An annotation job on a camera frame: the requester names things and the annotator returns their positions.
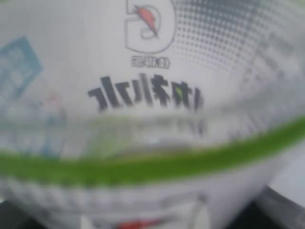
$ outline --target green stripe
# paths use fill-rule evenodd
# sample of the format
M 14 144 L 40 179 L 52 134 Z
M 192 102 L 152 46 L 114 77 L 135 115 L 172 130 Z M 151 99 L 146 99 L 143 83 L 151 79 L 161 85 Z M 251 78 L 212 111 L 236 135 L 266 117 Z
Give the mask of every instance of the green stripe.
M 62 185 L 127 185 L 190 177 L 244 166 L 279 154 L 305 136 L 305 117 L 247 141 L 209 149 L 186 149 L 174 157 L 129 161 L 51 161 L 0 151 L 0 173 Z

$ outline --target dark background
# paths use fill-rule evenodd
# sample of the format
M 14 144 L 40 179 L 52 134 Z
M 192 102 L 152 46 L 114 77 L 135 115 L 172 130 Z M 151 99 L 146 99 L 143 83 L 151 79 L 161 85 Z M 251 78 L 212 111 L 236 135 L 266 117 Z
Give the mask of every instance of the dark background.
M 0 205 L 1 229 L 45 229 L 8 202 Z M 255 204 L 247 207 L 227 229 L 280 229 Z

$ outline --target blue label graphic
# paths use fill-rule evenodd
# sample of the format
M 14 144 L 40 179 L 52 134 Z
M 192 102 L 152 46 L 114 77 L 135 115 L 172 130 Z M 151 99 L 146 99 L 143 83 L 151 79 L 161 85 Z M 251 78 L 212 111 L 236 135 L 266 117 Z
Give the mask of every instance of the blue label graphic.
M 3 47 L 0 49 L 0 98 L 6 105 L 18 100 L 41 71 L 42 65 L 25 37 Z M 0 104 L 1 111 L 5 104 Z

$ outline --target lightning bolt logo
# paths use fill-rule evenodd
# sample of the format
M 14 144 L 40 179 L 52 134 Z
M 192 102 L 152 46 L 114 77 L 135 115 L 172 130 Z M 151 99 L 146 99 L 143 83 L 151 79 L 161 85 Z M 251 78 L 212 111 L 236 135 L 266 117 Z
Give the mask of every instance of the lightning bolt logo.
M 147 24 L 149 29 L 154 33 L 155 37 L 158 38 L 158 31 L 155 25 L 155 17 L 153 13 L 145 7 L 135 6 L 137 15 Z

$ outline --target black surface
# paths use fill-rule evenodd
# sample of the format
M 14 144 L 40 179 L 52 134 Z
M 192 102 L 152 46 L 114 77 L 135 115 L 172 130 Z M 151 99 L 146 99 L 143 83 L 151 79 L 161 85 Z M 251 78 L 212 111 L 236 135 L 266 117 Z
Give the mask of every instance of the black surface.
M 18 208 L 5 202 L 0 205 L 0 229 L 45 229 Z M 260 209 L 251 204 L 227 229 L 280 229 Z

